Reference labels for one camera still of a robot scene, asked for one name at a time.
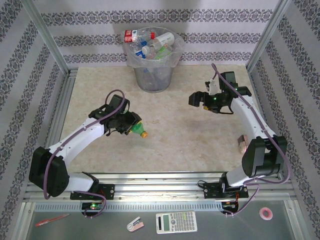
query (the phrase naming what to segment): cable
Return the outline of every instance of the cable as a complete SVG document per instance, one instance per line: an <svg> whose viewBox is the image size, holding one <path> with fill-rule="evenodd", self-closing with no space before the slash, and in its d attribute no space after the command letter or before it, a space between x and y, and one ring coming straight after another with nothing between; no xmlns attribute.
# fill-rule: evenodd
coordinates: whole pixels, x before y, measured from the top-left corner
<svg viewBox="0 0 320 240"><path fill-rule="evenodd" d="M277 151L280 153L281 157L283 158L286 168L287 168L287 175L286 177L281 180L281 181L270 181L270 180L266 180L263 178L259 178L260 181L268 183L268 184L284 184L285 182L287 182L290 178L291 175L291 166L290 166L290 162L289 159L287 158L287 156L285 155L285 153L281 150L280 146L276 143L276 141L272 138L272 136L268 133L267 129L265 128L264 124L261 122L258 114L256 113L255 109L251 106L251 104L234 88L231 86L231 84L225 80L225 78L220 74L220 72L217 69L217 66L212 63L211 64L213 70L215 71L215 75L218 75L219 78L247 105L247 107L252 111L254 117L256 118L256 120L258 121L260 127L262 128L263 132L265 133L265 135L268 137L268 139L271 141L271 143L274 145L274 147L277 149ZM259 191L260 185L258 183L250 183L252 181L254 181L256 178L250 179L248 181L245 181L243 183L244 186L257 186L255 192L253 193L253 195L249 198L249 200L240 208L240 210L238 210L235 213L232 213L231 211L227 211L224 210L225 212L229 212L230 214L228 216L234 216L237 215L239 213L241 213L243 211L243 209L246 208L246 206L251 202L251 200L255 197L255 195L257 194L257 192Z"/></svg>
<svg viewBox="0 0 320 240"><path fill-rule="evenodd" d="M126 98L125 98L124 92L119 90L119 89L115 89L115 90L112 90L111 92L109 92L109 94L105 98L105 104L107 104L108 97L111 94L113 94L114 92L120 92L122 94L122 101L121 101L120 105L114 111L112 111L111 113L107 114L106 116L103 116L103 117L99 118L98 120L93 121L93 122L89 123L88 125L80 128L78 131L76 131L74 134L72 134L69 138L67 138L59 147L57 147L56 150L51 155L51 157L49 158L49 161L48 161L48 163L47 163L47 165L45 167L44 178L43 178L43 196L44 196L44 198L46 200L48 200L50 198L50 195L48 195L48 193L47 193L47 183L48 183L49 168L50 168L51 162L53 161L54 157L58 154L59 151L61 151L64 148L65 145L67 145L78 134L82 133L87 128L90 128L91 126L101 122L102 120L110 118L112 115L116 114L122 108L122 106L125 103L125 99ZM91 218L100 215L103 212L103 210L105 209L106 204L107 204L107 200L103 195L92 193L92 192L85 192L85 191L77 191L77 193L82 193L82 194L88 194L88 195L92 195L92 196L101 197L104 200L103 208L96 215L92 216Z"/></svg>

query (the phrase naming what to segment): robotic arm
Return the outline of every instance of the robotic arm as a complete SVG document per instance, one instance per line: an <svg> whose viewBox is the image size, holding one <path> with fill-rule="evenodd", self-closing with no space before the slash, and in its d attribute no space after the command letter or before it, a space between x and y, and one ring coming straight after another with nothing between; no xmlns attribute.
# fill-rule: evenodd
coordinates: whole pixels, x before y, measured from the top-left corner
<svg viewBox="0 0 320 240"><path fill-rule="evenodd" d="M68 173L67 167L84 148L104 134L109 136L112 132L117 131L125 135L131 132L137 133L143 138L148 135L144 131L139 115L129 111L130 102L127 99L124 99L123 105L117 112L103 119L103 117L115 111L122 101L122 97L113 95L109 104L104 104L92 111L84 123L65 139L48 149L38 147L32 156L29 180L44 189L45 170L48 161L59 149L49 166L46 184L47 193L52 197L57 197L64 191L100 192L102 184L99 184L98 179L86 172Z"/></svg>
<svg viewBox="0 0 320 240"><path fill-rule="evenodd" d="M254 178L262 178L272 174L279 173L284 165L284 159L276 147L271 143L266 132L272 136L272 139L281 148L283 153L287 149L287 141L283 136L277 136L266 122L263 120L259 111L254 105L252 94L246 86L238 86L235 79L235 73L224 72L222 77L251 105L248 105L219 77L219 87L221 92L216 93L214 83L206 82L208 92L195 92L189 97L189 105L199 107L200 102L203 108L216 114L233 114L235 113L241 120L250 142L244 153L241 165L234 170L223 173L218 184L211 184L204 188L211 188L213 197L230 198L235 194L240 194L244 188L244 183ZM222 107L228 107L230 112L221 112ZM240 194L240 197L248 197L247 194Z"/></svg>

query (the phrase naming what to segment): glass surface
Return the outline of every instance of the glass surface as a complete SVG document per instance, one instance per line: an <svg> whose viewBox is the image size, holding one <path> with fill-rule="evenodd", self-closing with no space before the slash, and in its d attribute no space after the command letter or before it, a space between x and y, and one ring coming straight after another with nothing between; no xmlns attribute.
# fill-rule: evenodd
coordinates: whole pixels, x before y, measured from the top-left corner
<svg viewBox="0 0 320 240"><path fill-rule="evenodd" d="M163 229L165 231L170 231L169 215L163 215Z"/></svg>

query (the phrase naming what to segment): trash can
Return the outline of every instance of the trash can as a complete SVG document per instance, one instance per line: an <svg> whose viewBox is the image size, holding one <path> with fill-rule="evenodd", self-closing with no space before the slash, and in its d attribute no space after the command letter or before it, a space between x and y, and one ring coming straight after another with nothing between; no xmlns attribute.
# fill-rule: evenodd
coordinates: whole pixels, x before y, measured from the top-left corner
<svg viewBox="0 0 320 240"><path fill-rule="evenodd" d="M137 56L129 49L129 44L124 44L127 55L127 65L134 68L135 78L138 86L148 93L160 93L166 90L172 78L174 67L184 51L185 41L181 36L163 27L145 27L152 29L158 36L170 32L174 35L172 52L161 59L146 59Z"/></svg>

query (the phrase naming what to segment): patterned wallpaper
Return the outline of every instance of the patterned wallpaper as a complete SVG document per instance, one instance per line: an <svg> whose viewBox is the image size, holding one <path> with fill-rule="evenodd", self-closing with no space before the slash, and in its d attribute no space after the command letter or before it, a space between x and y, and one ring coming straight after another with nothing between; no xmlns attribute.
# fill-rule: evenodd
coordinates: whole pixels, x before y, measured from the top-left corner
<svg viewBox="0 0 320 240"><path fill-rule="evenodd" d="M320 239L320 2L295 0L250 73L269 125L288 141L296 195Z"/></svg>
<svg viewBox="0 0 320 240"><path fill-rule="evenodd" d="M243 64L278 0L36 0L70 68L125 66L120 33L165 27L186 42L179 64Z"/></svg>
<svg viewBox="0 0 320 240"><path fill-rule="evenodd" d="M65 79L19 0L0 0L0 240L11 239L33 150Z"/></svg>

